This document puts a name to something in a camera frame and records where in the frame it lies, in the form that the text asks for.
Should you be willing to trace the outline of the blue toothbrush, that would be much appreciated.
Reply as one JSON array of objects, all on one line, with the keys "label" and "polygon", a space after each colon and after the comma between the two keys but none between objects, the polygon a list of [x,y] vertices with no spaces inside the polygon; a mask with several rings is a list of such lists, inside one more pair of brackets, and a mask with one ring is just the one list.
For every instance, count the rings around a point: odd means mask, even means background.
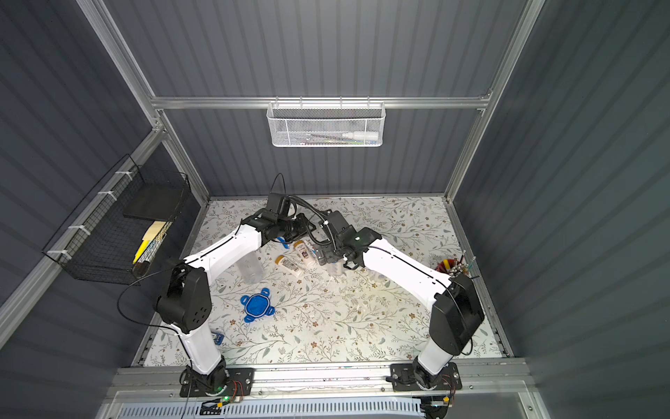
[{"label": "blue toothbrush", "polygon": [[290,248],[289,244],[282,237],[278,237],[277,241],[284,246],[284,249]]}]

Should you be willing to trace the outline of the blue jar lid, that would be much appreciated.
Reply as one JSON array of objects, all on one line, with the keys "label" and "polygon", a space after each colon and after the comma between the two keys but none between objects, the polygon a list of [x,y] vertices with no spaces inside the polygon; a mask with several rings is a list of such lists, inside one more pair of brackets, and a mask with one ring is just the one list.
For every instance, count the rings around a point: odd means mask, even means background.
[{"label": "blue jar lid", "polygon": [[244,308],[244,322],[252,323],[257,319],[275,314],[276,309],[271,304],[270,289],[263,288],[259,293],[244,295],[240,298]]}]

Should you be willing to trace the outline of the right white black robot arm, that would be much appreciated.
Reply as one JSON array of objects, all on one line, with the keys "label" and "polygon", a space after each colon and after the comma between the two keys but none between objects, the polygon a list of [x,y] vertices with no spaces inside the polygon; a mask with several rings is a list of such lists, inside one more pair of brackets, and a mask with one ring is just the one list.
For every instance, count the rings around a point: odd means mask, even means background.
[{"label": "right white black robot arm", "polygon": [[427,307],[429,338],[413,368],[420,388],[436,387],[443,368],[464,351],[484,321],[473,279],[463,273],[452,277],[418,262],[375,230],[356,230],[338,211],[326,211],[320,218],[319,226],[345,268],[377,272]]}]

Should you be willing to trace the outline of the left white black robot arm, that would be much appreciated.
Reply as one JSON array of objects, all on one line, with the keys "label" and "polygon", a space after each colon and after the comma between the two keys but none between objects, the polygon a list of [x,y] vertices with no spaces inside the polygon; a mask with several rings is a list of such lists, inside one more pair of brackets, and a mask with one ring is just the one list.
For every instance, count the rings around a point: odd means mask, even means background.
[{"label": "left white black robot arm", "polygon": [[209,328],[212,312],[210,287],[240,259],[276,239],[291,244],[316,230],[305,214],[272,215],[262,209],[244,218],[237,228],[208,248],[187,256],[171,272],[167,291],[155,311],[176,331],[189,358],[189,383],[214,396],[229,387],[226,362]]}]

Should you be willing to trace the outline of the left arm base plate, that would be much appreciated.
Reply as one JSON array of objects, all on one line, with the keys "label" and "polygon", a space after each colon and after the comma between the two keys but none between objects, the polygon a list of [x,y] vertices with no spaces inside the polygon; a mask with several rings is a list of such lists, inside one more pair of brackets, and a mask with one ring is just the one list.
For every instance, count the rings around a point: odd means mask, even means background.
[{"label": "left arm base plate", "polygon": [[186,397],[243,397],[251,393],[254,368],[216,368],[203,375],[186,366],[180,375],[180,396]]}]

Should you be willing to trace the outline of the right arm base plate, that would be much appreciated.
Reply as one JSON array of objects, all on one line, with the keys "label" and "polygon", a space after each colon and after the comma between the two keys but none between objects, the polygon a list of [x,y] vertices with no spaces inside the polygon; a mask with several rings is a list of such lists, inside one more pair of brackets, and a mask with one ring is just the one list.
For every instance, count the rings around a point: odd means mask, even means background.
[{"label": "right arm base plate", "polygon": [[417,362],[393,363],[386,377],[395,392],[414,391],[457,391],[462,389],[462,381],[457,365],[453,362],[431,375]]}]

